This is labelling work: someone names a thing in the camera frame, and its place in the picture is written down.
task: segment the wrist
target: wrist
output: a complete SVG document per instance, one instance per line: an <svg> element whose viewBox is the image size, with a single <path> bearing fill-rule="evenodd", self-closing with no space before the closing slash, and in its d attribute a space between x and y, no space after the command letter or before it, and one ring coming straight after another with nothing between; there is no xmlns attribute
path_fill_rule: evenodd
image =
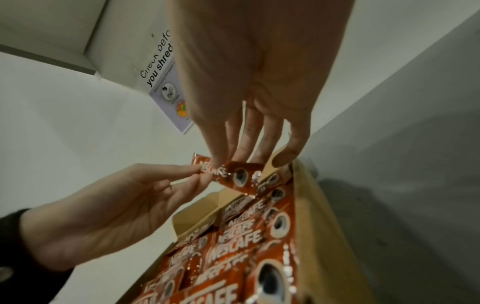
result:
<svg viewBox="0 0 480 304"><path fill-rule="evenodd" d="M51 271L66 271L75 265L69 262L65 250L60 246L65 228L59 217L58 204L54 202L22 214L20 234L32 257Z"/></svg>

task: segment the black sleeve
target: black sleeve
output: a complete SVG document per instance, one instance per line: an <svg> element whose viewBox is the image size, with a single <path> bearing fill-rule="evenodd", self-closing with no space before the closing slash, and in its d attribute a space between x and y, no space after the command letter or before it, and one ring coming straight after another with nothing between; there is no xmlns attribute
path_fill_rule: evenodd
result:
<svg viewBox="0 0 480 304"><path fill-rule="evenodd" d="M25 211L0 218L0 301L49 303L73 269L50 271L32 257L20 234L20 217Z"/></svg>

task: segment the gray wall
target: gray wall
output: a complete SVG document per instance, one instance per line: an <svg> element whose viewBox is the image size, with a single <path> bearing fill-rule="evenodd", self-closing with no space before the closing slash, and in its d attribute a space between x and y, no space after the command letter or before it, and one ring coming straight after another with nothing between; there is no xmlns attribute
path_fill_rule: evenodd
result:
<svg viewBox="0 0 480 304"><path fill-rule="evenodd" d="M380 303L480 303L479 140L478 12L312 135Z"/></svg>

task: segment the finger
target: finger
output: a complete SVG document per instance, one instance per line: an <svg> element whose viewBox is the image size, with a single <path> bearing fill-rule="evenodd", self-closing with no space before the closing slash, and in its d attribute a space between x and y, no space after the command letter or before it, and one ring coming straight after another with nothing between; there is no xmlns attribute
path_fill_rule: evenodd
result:
<svg viewBox="0 0 480 304"><path fill-rule="evenodd" d="M213 168L218 168L225 164L229 157L229 147L227 138L227 128L225 123L204 124L197 123L206 145L210 150L211 163Z"/></svg>
<svg viewBox="0 0 480 304"><path fill-rule="evenodd" d="M310 118L300 123L291 124L290 140L285 148L273 158L271 164L275 168L290 164L298 157L310 137Z"/></svg>
<svg viewBox="0 0 480 304"><path fill-rule="evenodd" d="M165 189L167 189L168 187L170 187L170 181L168 179L164 179L164 180L161 180L159 182L156 182L153 185L153 191L162 192Z"/></svg>
<svg viewBox="0 0 480 304"><path fill-rule="evenodd" d="M192 175L187 181L172 186L173 195L168 200L166 213L170 217L180 206L189 202L200 183L200 175Z"/></svg>
<svg viewBox="0 0 480 304"><path fill-rule="evenodd" d="M232 159L239 145L240 129L242 128L243 120L243 108L239 107L235 114L225 123L226 137L228 139L228 160Z"/></svg>
<svg viewBox="0 0 480 304"><path fill-rule="evenodd" d="M233 161L248 161L255 148L263 124L263 114L256 107L247 103L245 110L245 127L241 135L240 144L233 155Z"/></svg>
<svg viewBox="0 0 480 304"><path fill-rule="evenodd" d="M200 165L136 164L126 170L129 177L141 183L151 183L164 179L176 181L198 172L200 172Z"/></svg>
<svg viewBox="0 0 480 304"><path fill-rule="evenodd" d="M252 163L266 164L268 162L280 136L282 136L283 126L283 118L265 116L263 119L263 137L253 154Z"/></svg>

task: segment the cardboard box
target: cardboard box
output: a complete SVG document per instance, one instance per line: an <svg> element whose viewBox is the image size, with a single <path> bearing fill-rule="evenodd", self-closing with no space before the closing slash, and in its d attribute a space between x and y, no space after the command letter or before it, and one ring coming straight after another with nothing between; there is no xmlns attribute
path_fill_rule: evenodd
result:
<svg viewBox="0 0 480 304"><path fill-rule="evenodd" d="M374 303L367 280L330 208L322 190L303 164L293 162L296 244L298 265L297 300L300 303ZM267 165L265 180L275 170ZM173 227L181 240L240 195L225 188L211 193L173 216ZM140 285L153 278L159 260L118 301L130 304L139 294Z"/></svg>

